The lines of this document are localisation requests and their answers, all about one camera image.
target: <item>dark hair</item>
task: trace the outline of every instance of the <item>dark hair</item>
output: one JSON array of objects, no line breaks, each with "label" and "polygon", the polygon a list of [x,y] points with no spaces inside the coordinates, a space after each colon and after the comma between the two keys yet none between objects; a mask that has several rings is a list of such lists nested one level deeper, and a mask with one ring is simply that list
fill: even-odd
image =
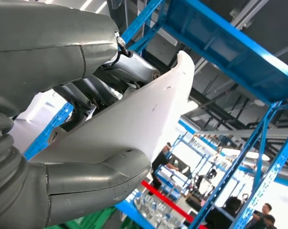
[{"label": "dark hair", "polygon": [[265,205],[267,205],[270,211],[272,210],[272,207],[270,204],[265,203]]},{"label": "dark hair", "polygon": [[274,217],[271,216],[271,215],[265,215],[264,216],[265,219],[268,219],[268,220],[270,220],[271,221],[273,224],[275,223],[275,219]]},{"label": "dark hair", "polygon": [[225,202],[225,209],[237,211],[240,207],[241,201],[237,197],[229,197]]}]

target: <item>blue shelving rack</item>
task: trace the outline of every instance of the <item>blue shelving rack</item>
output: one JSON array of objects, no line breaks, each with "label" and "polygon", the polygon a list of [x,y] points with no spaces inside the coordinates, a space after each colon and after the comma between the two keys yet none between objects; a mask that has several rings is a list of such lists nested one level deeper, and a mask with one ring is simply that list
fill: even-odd
[{"label": "blue shelving rack", "polygon": [[167,10],[165,10],[164,4],[164,0],[150,0],[122,35],[123,39],[128,43],[155,10],[158,10],[158,20],[149,31],[146,31],[142,38],[130,46],[130,49],[141,52],[158,30],[163,28],[202,57],[217,65],[226,75],[269,106],[269,110],[243,146],[240,154],[226,171],[222,181],[189,227],[198,228],[239,168],[246,152],[260,138],[259,157],[256,165],[258,172],[255,174],[253,192],[230,227],[244,228],[259,199],[288,159],[287,138],[270,167],[261,176],[262,157],[268,123],[277,111],[288,109],[288,105],[280,105],[281,101],[288,99],[288,65],[235,29],[200,1],[171,0]]}]

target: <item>white plastic cover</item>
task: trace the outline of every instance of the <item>white plastic cover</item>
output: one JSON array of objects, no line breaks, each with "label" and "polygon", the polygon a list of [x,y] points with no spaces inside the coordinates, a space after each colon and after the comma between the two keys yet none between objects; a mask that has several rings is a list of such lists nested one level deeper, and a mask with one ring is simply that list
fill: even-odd
[{"label": "white plastic cover", "polygon": [[33,160],[98,163],[118,150],[135,148],[153,161],[174,130],[192,86],[191,58],[183,51],[177,58],[175,68],[72,130]]}]

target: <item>black shirt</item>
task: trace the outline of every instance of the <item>black shirt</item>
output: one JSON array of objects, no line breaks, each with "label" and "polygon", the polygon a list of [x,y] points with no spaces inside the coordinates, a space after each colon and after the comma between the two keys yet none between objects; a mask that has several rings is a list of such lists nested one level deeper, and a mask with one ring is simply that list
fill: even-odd
[{"label": "black shirt", "polygon": [[163,153],[161,152],[154,162],[152,162],[152,167],[154,172],[155,172],[160,165],[166,165],[168,163],[167,158]]},{"label": "black shirt", "polygon": [[[233,217],[235,217],[234,213],[228,213]],[[216,208],[214,208],[212,211],[209,212],[207,215],[205,221],[207,223],[206,226],[209,229],[228,229],[232,223],[228,217],[226,217],[225,215],[222,214]]]}]

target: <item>ceiling light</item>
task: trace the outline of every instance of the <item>ceiling light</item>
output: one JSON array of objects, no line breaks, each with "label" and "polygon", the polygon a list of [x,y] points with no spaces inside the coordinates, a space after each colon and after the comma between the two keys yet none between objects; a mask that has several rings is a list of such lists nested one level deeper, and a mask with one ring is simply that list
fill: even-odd
[{"label": "ceiling light", "polygon": [[96,11],[96,13],[100,13],[100,12],[102,11],[106,5],[107,5],[107,1],[104,1],[102,5],[100,5],[100,6]]},{"label": "ceiling light", "polygon": [[[222,150],[222,152],[225,154],[226,156],[237,156],[240,153],[240,150],[223,148]],[[247,154],[246,154],[246,157],[252,158],[252,159],[258,159],[259,153],[249,151],[249,152],[247,152]],[[263,154],[262,160],[263,161],[268,161],[268,160],[270,160],[270,158],[265,154]]]},{"label": "ceiling light", "polygon": [[254,103],[257,106],[265,106],[265,103],[262,100],[259,100],[259,99],[255,99]]},{"label": "ceiling light", "polygon": [[225,155],[227,155],[227,156],[233,156],[233,155],[238,155],[238,154],[240,154],[240,150],[223,148],[223,149],[222,149],[222,152],[225,154]]},{"label": "ceiling light", "polygon": [[[246,157],[249,157],[249,158],[252,158],[252,159],[258,159],[259,158],[259,153],[257,153],[257,152],[247,152],[247,154],[246,154]],[[270,160],[270,158],[268,156],[267,156],[266,154],[263,154],[262,159],[263,161],[268,161],[268,160]]]},{"label": "ceiling light", "polygon": [[82,5],[80,10],[85,10],[89,4],[90,4],[92,0],[87,0],[86,2]]},{"label": "ceiling light", "polygon": [[188,112],[194,110],[198,108],[198,105],[194,101],[188,101],[186,106],[183,109],[182,115],[186,114]]}]

